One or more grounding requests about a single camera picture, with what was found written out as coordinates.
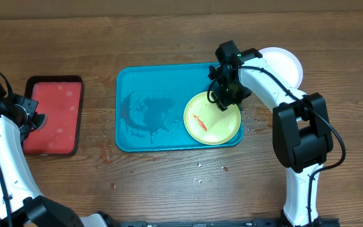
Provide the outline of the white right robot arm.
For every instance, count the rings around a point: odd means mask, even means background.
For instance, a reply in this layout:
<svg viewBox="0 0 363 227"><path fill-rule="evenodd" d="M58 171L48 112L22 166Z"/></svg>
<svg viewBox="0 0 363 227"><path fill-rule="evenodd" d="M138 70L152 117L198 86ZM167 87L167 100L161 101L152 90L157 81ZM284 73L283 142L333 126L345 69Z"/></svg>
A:
<svg viewBox="0 0 363 227"><path fill-rule="evenodd" d="M255 94L272 112L272 145L285 167L286 201L282 226L338 226L316 210L318 177L333 148L324 98L291 86L256 49L239 51L233 41L215 51L218 67L209 68L207 99L225 111Z"/></svg>

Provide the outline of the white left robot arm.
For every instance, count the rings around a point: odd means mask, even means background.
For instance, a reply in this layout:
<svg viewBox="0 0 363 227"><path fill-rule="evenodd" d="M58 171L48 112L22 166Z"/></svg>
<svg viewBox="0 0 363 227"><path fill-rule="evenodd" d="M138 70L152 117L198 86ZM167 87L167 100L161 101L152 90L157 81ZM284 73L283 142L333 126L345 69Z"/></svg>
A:
<svg viewBox="0 0 363 227"><path fill-rule="evenodd" d="M0 226L116 226L103 212L79 217L72 209L43 196L30 172L22 144L41 128L45 115L37 101L0 83Z"/></svg>

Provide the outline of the yellow-green plate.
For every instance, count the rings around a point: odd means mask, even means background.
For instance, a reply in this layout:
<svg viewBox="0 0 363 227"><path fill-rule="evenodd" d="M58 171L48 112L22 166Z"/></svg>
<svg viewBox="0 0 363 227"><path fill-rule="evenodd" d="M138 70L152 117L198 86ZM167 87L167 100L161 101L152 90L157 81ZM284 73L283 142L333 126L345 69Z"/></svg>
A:
<svg viewBox="0 0 363 227"><path fill-rule="evenodd" d="M191 98L183 113L183 122L190 136L211 146L225 144L238 135L241 129L241 112L237 105L220 110L207 99L207 92Z"/></svg>

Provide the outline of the green and orange sponge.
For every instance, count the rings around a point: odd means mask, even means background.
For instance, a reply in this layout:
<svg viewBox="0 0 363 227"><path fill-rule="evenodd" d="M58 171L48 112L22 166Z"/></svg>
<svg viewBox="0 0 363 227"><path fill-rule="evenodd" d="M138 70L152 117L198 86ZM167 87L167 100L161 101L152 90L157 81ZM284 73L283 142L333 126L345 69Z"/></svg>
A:
<svg viewBox="0 0 363 227"><path fill-rule="evenodd" d="M43 113L37 114L33 121L33 129L36 131L41 130L47 123L47 116Z"/></svg>

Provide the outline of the white plate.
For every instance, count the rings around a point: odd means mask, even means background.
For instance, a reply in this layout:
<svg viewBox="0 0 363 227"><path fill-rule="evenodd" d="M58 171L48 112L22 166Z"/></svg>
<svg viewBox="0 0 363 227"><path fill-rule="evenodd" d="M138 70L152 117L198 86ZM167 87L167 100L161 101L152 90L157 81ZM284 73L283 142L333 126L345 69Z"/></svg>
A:
<svg viewBox="0 0 363 227"><path fill-rule="evenodd" d="M300 87L303 80L303 67L293 53L280 47L267 47L261 49L260 53L281 78L295 88Z"/></svg>

